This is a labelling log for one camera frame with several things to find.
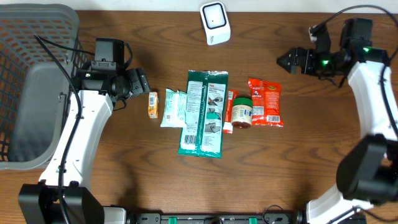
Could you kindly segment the orange tissue pack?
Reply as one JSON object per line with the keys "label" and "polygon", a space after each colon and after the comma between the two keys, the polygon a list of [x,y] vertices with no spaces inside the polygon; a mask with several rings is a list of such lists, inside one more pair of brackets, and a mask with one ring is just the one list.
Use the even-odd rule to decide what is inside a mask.
{"label": "orange tissue pack", "polygon": [[159,98],[155,91],[149,93],[147,112],[150,119],[157,119],[159,117]]}

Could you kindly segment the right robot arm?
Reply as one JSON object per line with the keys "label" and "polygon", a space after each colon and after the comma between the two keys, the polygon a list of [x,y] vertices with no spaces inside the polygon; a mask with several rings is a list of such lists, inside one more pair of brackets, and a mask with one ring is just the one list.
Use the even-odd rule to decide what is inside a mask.
{"label": "right robot arm", "polygon": [[340,223],[356,212],[397,201],[397,103],[390,59],[383,49],[352,47],[336,53],[292,48],[277,59],[289,73],[343,75],[351,87],[360,122],[359,143],[340,162],[336,182],[306,204],[300,223]]}

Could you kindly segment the green lid seasoning jar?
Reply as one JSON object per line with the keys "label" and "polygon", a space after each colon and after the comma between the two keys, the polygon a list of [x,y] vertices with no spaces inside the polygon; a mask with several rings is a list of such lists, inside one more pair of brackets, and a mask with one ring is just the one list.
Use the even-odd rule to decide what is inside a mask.
{"label": "green lid seasoning jar", "polygon": [[231,124],[234,128],[247,129],[252,126],[252,99],[239,97],[233,101]]}

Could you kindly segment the light green wipes pack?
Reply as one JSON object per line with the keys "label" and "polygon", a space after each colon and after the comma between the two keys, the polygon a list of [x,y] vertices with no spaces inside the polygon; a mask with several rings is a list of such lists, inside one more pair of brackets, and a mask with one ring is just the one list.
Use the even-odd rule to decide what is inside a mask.
{"label": "light green wipes pack", "polygon": [[165,108],[161,128],[186,128],[187,94],[166,89]]}

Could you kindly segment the red stick sachet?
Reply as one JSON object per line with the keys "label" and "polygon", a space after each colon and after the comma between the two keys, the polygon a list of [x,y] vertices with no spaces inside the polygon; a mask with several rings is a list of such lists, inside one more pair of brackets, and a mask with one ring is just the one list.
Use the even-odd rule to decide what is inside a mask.
{"label": "red stick sachet", "polygon": [[223,125],[223,132],[232,134],[233,133],[233,125],[231,123],[232,109],[233,109],[233,101],[236,99],[238,95],[237,90],[228,90],[228,100],[226,105],[226,114]]}

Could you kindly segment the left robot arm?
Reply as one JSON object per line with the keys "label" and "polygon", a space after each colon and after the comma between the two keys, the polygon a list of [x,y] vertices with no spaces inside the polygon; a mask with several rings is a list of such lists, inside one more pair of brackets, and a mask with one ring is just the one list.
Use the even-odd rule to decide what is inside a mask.
{"label": "left robot arm", "polygon": [[118,100],[150,92],[143,68],[80,70],[72,79],[68,117],[55,153],[36,184],[24,184],[19,205],[27,223],[129,223],[128,211],[103,206],[90,192],[93,161]]}

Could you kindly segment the red snack packet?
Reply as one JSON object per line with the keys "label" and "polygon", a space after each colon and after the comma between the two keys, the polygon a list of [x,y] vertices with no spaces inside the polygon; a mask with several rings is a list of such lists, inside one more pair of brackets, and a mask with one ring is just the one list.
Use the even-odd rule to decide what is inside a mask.
{"label": "red snack packet", "polygon": [[252,125],[283,127],[280,116],[280,83],[258,78],[249,78],[248,86],[252,99]]}

